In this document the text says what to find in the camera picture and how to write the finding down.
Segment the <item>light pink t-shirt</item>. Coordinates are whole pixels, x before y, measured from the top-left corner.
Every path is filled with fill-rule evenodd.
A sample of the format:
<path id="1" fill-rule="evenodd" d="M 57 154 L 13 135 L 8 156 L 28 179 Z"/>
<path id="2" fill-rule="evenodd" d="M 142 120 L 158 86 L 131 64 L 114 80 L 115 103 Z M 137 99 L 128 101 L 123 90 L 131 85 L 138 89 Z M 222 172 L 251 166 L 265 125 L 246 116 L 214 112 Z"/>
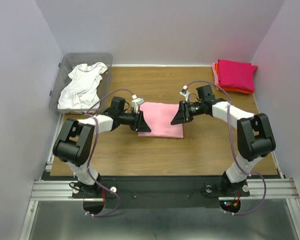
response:
<path id="1" fill-rule="evenodd" d="M 145 102 L 140 106 L 143 117 L 151 132 L 139 132 L 139 137 L 174 138 L 184 137 L 183 125 L 171 125 L 171 121 L 177 114 L 178 104 L 166 104 L 159 102 Z"/>

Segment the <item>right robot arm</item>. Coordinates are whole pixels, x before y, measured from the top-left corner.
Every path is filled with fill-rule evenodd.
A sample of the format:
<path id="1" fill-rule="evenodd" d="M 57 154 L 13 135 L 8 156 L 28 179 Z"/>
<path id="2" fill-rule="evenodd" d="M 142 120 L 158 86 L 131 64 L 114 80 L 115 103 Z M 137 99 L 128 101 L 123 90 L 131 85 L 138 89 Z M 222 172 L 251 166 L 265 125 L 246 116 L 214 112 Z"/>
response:
<path id="1" fill-rule="evenodd" d="M 276 149 L 269 118 L 264 113 L 253 114 L 233 106 L 230 98 L 216 98 L 210 84 L 196 88 L 197 101 L 190 102 L 188 88 L 184 85 L 180 91 L 185 99 L 179 102 L 177 113 L 170 123 L 185 124 L 195 116 L 209 115 L 227 123 L 229 130 L 236 129 L 237 143 L 234 143 L 233 137 L 229 138 L 233 163 L 222 174 L 220 182 L 220 191 L 232 195 L 242 189 L 255 165 Z"/>

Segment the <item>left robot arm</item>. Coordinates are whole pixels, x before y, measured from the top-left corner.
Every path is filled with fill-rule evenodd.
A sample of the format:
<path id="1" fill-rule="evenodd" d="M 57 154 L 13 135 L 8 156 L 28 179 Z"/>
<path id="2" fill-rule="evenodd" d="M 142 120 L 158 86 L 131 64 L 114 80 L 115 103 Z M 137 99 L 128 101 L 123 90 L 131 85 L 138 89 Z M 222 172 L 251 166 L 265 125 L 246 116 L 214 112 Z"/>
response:
<path id="1" fill-rule="evenodd" d="M 126 99 L 113 97 L 110 107 L 102 114 L 77 120 L 67 118 L 55 140 L 52 153 L 66 163 L 77 182 L 69 184 L 73 194 L 82 194 L 83 198 L 95 198 L 105 193 L 99 181 L 100 174 L 90 166 L 93 151 L 100 133 L 111 132 L 121 125 L 129 126 L 134 132 L 150 133 L 140 106 L 143 98 L 132 96 L 131 110 L 125 109 Z"/>

